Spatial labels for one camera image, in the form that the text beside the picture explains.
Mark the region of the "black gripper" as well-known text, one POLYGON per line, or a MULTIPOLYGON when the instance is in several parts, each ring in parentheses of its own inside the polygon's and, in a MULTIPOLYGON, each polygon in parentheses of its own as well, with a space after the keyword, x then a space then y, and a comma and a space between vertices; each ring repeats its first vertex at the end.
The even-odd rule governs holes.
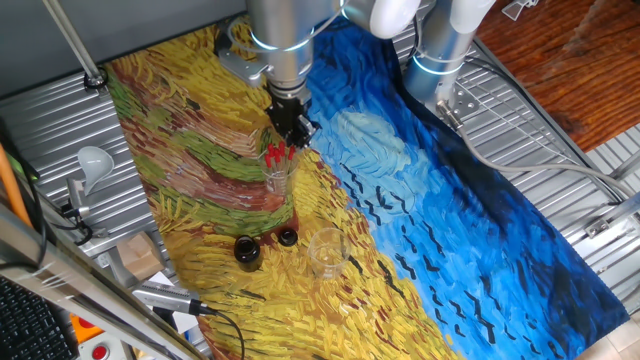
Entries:
POLYGON ((304 149, 309 146, 321 126, 306 114, 311 105, 311 92, 305 84, 294 88, 267 87, 272 104, 267 108, 274 128, 288 146, 304 149))

